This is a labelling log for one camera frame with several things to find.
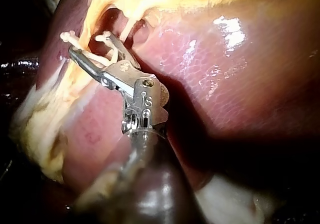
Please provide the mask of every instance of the dark background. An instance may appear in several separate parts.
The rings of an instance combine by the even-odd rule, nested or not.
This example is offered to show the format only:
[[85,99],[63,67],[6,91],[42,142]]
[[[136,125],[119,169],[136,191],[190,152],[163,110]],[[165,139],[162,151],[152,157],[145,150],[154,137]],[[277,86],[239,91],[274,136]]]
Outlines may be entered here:
[[61,223],[73,195],[44,178],[8,139],[11,115],[29,91],[50,13],[43,0],[0,0],[0,223]]

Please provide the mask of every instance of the white tissue strand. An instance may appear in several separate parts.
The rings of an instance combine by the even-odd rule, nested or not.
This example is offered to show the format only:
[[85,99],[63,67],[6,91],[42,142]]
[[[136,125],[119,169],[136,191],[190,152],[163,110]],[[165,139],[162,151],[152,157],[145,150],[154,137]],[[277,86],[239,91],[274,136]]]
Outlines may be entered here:
[[214,175],[195,195],[214,224],[269,224],[280,204],[272,195],[246,189],[221,175]]

